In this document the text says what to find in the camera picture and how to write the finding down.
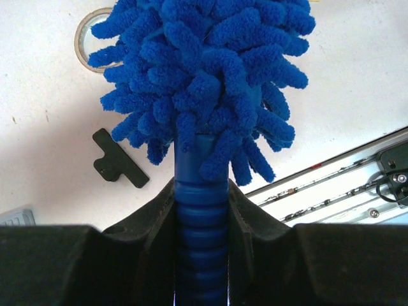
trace screw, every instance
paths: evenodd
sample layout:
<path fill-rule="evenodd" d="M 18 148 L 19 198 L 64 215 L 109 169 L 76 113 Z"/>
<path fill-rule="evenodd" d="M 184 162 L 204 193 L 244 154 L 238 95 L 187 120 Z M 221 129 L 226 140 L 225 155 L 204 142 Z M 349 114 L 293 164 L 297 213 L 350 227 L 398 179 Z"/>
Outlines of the screw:
<path fill-rule="evenodd" d="M 370 210 L 370 217 L 371 218 L 378 218 L 380 216 L 380 212 L 376 209 Z"/>
<path fill-rule="evenodd" d="M 398 175 L 394 175 L 394 181 L 396 183 L 406 183 L 407 182 L 407 176 L 405 174 L 398 174 Z"/>

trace black plastic part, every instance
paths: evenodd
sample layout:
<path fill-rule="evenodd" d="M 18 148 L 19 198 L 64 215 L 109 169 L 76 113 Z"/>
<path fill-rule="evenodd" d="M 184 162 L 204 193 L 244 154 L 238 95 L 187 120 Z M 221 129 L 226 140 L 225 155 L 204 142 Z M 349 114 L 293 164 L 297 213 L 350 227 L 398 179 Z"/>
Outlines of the black plastic part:
<path fill-rule="evenodd" d="M 408 305 L 408 227 L 289 228 L 230 183 L 232 306 Z M 107 228 L 0 227 L 0 305 L 170 306 L 173 181 Z"/>
<path fill-rule="evenodd" d="M 95 170 L 108 182 L 116 182 L 124 174 L 133 185 L 142 188 L 149 181 L 142 169 L 114 142 L 108 131 L 100 129 L 92 136 L 105 152 L 105 156 L 94 162 Z"/>
<path fill-rule="evenodd" d="M 408 176 L 408 142 L 398 143 L 378 152 L 377 163 L 380 170 L 388 176 L 386 183 L 398 204 L 408 206 L 408 182 L 399 183 L 393 179 L 393 173 L 405 172 Z"/>

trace blue handle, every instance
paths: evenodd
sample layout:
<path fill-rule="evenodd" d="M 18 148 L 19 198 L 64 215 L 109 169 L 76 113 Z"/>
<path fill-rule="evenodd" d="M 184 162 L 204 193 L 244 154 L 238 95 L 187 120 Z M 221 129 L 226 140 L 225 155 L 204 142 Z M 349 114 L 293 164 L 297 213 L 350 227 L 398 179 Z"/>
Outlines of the blue handle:
<path fill-rule="evenodd" d="M 211 182 L 199 174 L 216 140 L 213 135 L 196 135 L 188 153 L 175 140 L 177 306 L 227 305 L 228 166 Z"/>

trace black bracket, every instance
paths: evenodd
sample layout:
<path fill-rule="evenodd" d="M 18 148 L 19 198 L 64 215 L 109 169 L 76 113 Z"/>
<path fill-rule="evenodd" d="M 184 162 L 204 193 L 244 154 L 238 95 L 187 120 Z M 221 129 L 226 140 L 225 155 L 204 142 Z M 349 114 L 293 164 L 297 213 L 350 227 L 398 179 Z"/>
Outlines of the black bracket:
<path fill-rule="evenodd" d="M 408 206 L 408 142 L 379 151 L 377 163 L 398 204 Z"/>
<path fill-rule="evenodd" d="M 105 152 L 105 156 L 95 160 L 94 168 L 108 182 L 116 182 L 120 175 L 125 175 L 136 188 L 142 188 L 149 177 L 142 169 L 114 142 L 108 131 L 100 129 L 93 134 L 93 140 Z"/>

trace white surface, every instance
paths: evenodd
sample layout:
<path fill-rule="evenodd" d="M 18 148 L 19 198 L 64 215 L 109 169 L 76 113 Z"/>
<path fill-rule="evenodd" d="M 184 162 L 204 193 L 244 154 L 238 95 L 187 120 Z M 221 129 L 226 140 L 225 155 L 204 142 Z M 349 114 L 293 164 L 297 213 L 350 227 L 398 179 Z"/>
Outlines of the white surface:
<path fill-rule="evenodd" d="M 145 148 L 126 143 L 151 178 L 143 189 L 124 177 L 105 182 L 93 168 L 103 153 L 92 134 L 111 130 L 122 117 L 101 110 L 98 99 L 112 85 L 81 66 L 73 37 L 86 14 L 112 4 L 0 0 L 0 212 L 31 207 L 37 224 L 103 229 L 172 177 L 172 153 L 156 167 Z M 408 125 L 405 1 L 322 0 L 312 6 L 317 28 L 311 48 L 295 61 L 310 85 L 287 91 L 296 143 L 273 154 L 261 142 L 278 179 Z M 256 177 L 243 190 L 263 185 Z"/>

